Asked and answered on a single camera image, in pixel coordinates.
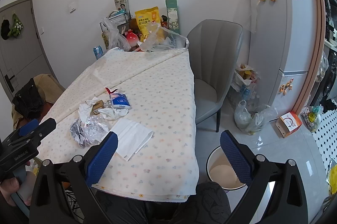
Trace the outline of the person's left hand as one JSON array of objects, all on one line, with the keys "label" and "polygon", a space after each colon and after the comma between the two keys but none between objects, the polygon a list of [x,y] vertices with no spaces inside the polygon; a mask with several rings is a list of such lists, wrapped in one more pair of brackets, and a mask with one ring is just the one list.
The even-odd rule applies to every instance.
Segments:
[{"label": "person's left hand", "polygon": [[1,182],[1,205],[7,204],[15,207],[16,204],[11,198],[13,193],[16,193],[20,188],[17,178],[12,177]]}]

